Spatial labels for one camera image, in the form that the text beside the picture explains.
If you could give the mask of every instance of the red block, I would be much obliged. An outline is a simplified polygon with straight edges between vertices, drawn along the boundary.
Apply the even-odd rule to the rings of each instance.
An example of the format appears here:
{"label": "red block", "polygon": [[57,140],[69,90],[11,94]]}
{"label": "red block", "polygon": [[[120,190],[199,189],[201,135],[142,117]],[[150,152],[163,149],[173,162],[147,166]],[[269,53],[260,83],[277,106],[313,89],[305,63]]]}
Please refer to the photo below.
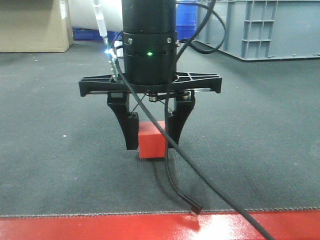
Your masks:
{"label": "red block", "polygon": [[[165,122],[158,121],[165,129]],[[166,152],[166,138],[151,121],[139,123],[139,156],[141,159],[163,158]]]}

